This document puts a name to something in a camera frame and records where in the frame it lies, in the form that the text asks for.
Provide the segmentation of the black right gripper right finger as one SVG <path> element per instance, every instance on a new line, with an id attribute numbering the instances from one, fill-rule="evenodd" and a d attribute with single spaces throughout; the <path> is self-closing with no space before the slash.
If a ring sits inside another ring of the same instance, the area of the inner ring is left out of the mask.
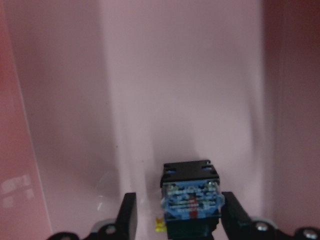
<path id="1" fill-rule="evenodd" d="M 223 229 L 229 240 L 251 240 L 252 219 L 231 191 L 224 191 Z"/>

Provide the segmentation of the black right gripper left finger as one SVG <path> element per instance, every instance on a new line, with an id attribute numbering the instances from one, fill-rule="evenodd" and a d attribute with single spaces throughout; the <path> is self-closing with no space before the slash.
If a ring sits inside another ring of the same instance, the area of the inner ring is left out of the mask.
<path id="1" fill-rule="evenodd" d="M 138 225 L 137 195 L 128 192 L 124 195 L 116 221 L 116 235 L 118 240 L 134 240 Z"/>

